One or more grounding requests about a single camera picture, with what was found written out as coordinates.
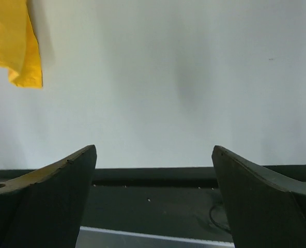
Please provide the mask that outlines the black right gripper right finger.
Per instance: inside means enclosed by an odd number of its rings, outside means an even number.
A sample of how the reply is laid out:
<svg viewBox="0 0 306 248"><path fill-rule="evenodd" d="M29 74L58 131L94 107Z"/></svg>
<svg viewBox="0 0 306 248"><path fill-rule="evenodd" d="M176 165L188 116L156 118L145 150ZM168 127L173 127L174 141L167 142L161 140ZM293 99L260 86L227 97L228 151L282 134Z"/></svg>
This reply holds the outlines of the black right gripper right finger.
<svg viewBox="0 0 306 248"><path fill-rule="evenodd" d="M235 247L306 247L306 165L261 166L215 146Z"/></svg>

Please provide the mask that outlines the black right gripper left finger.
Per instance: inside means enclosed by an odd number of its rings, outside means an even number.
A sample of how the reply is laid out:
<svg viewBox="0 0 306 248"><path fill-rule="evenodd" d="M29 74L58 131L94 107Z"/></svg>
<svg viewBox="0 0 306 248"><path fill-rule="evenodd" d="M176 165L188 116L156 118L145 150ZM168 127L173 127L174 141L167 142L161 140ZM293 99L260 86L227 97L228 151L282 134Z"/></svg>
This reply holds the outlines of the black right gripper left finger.
<svg viewBox="0 0 306 248"><path fill-rule="evenodd" d="M0 183L0 247L75 247L96 166L88 145Z"/></svg>

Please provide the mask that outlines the yellow shorts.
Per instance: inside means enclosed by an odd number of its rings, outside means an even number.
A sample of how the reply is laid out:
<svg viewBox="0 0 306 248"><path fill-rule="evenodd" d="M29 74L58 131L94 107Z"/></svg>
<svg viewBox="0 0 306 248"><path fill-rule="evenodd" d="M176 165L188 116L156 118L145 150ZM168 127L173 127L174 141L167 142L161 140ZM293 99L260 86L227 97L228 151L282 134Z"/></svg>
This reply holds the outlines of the yellow shorts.
<svg viewBox="0 0 306 248"><path fill-rule="evenodd" d="M27 1L0 1L0 67L17 87L42 88L39 45Z"/></svg>

